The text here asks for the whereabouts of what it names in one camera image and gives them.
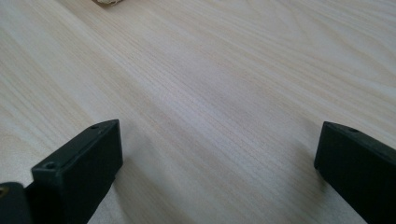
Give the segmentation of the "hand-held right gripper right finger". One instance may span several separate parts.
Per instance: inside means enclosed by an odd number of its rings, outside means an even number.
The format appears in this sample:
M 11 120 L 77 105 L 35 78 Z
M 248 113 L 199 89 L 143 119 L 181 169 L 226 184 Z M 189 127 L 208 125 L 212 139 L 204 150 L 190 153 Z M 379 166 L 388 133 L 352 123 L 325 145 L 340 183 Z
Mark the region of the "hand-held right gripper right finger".
M 396 224 L 396 149 L 326 121 L 314 167 L 368 224 Z

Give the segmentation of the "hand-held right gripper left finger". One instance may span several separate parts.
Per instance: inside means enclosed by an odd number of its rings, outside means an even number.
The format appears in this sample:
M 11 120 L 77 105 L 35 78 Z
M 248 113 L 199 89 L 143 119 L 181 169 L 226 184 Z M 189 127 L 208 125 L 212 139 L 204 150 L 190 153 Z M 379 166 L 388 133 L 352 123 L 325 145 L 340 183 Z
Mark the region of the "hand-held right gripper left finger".
M 100 122 L 32 168 L 35 224 L 87 224 L 122 166 L 120 122 Z

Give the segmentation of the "beige woven object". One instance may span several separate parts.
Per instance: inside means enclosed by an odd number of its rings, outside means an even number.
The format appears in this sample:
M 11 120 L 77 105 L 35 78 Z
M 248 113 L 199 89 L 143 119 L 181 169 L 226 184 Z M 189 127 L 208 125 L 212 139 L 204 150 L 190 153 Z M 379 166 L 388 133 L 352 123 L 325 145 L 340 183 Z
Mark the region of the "beige woven object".
M 110 6 L 110 5 L 115 5 L 123 0 L 92 0 L 98 4 Z

